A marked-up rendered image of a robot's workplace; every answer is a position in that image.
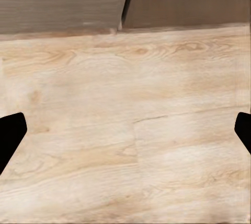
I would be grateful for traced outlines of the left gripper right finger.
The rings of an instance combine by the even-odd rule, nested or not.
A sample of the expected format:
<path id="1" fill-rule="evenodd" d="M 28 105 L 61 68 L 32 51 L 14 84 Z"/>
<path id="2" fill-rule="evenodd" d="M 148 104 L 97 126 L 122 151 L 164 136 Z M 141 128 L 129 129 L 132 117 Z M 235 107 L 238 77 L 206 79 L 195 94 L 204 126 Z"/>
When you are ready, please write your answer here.
<path id="1" fill-rule="evenodd" d="M 251 114 L 240 112 L 234 130 L 251 154 Z"/>

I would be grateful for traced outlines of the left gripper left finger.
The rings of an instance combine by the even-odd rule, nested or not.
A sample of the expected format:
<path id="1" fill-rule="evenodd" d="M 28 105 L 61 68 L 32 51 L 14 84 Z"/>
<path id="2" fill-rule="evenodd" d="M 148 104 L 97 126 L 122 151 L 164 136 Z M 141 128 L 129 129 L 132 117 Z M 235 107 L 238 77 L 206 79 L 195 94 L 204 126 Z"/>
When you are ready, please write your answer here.
<path id="1" fill-rule="evenodd" d="M 27 133 L 22 112 L 0 118 L 0 175 Z"/>

